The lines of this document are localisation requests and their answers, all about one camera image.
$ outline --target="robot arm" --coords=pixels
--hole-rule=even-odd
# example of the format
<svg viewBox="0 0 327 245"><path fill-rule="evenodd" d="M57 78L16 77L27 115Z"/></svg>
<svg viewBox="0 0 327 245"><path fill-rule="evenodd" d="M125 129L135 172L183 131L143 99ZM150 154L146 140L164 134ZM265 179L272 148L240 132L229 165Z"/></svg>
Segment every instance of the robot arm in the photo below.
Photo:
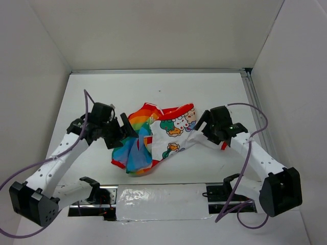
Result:
<svg viewBox="0 0 327 245"><path fill-rule="evenodd" d="M52 160L43 164L24 183L11 185L9 193L14 211L45 227L62 208L82 199L92 202L96 192L100 191L100 184L88 177L54 192L63 175L93 141L104 138L107 148L111 149L122 146L120 141L126 137L137 137L127 116L123 113L121 118L122 127L114 116L113 106L95 103L87 116L74 120L52 153Z"/></svg>
<svg viewBox="0 0 327 245"><path fill-rule="evenodd" d="M300 176L295 168L286 168L261 148L240 123L233 124L225 106L205 111L195 130L202 129L203 134L215 144L225 142L244 158L251 152L249 164L256 171L260 182L242 178L235 193L253 199L258 213L265 212L270 217L279 215L302 204ZM224 179L227 194L235 187L239 174Z"/></svg>

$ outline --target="colorful cloth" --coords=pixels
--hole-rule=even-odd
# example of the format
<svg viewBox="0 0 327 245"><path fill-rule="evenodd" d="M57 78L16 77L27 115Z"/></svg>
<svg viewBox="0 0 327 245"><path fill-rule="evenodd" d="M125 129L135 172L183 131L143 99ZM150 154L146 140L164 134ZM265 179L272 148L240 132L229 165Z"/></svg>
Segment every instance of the colorful cloth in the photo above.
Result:
<svg viewBox="0 0 327 245"><path fill-rule="evenodd" d="M142 174L161 160L185 150L187 138L196 124L193 104L160 110L145 103L128 117L139 138L127 138L123 147L114 149L111 163L127 173Z"/></svg>

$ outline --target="wall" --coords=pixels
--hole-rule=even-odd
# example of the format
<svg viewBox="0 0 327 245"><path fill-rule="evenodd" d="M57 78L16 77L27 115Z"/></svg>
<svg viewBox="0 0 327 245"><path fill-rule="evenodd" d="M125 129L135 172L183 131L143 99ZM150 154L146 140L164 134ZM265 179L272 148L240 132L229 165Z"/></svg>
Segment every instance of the wall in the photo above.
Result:
<svg viewBox="0 0 327 245"><path fill-rule="evenodd" d="M0 1L0 182L45 157L69 67L25 0ZM0 226L15 234L7 185ZM1 244L13 240L0 235Z"/></svg>
<svg viewBox="0 0 327 245"><path fill-rule="evenodd" d="M73 70L253 67L283 0L29 0Z"/></svg>
<svg viewBox="0 0 327 245"><path fill-rule="evenodd" d="M301 173L312 244L327 243L327 2L286 0L252 78L283 163Z"/></svg>

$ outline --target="transparent plastic wrap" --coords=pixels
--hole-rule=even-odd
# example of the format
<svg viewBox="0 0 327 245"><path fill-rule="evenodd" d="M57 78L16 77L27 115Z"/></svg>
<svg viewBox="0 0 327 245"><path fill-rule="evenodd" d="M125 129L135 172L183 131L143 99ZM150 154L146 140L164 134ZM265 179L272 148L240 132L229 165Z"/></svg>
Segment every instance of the transparent plastic wrap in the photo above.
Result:
<svg viewBox="0 0 327 245"><path fill-rule="evenodd" d="M205 184L120 185L117 192L118 221L168 221L203 219L211 215L202 196Z"/></svg>

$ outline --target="white floor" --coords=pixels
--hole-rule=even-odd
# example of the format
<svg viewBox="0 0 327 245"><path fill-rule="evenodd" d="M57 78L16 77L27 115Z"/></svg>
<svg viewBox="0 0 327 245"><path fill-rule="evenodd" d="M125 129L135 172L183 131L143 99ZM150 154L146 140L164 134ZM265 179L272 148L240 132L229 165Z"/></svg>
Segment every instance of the white floor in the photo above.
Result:
<svg viewBox="0 0 327 245"><path fill-rule="evenodd" d="M186 74L92 74L71 75L50 143L50 154L61 141L71 121L84 114L83 89L97 102L114 104L116 114L130 114L144 102L162 108L194 103L198 115L206 109L232 102L248 102L239 73ZM251 110L232 109L234 122L241 122L253 132ZM111 151L98 140L80 156L63 177L63 183L91 177L101 184L173 184L209 183L239 173L244 159L231 149L214 151L195 145L162 162L150 174L131 177L112 165ZM256 179L250 168L247 177ZM242 214L250 224L259 224L264 216ZM22 219L17 234L28 234L37 228ZM299 211L289 211L271 218L257 231L240 226L234 214L218 224L214 217L198 220L151 222L104 222L101 217L67 217L64 209L55 221L39 235L16 240L15 244L309 244Z"/></svg>

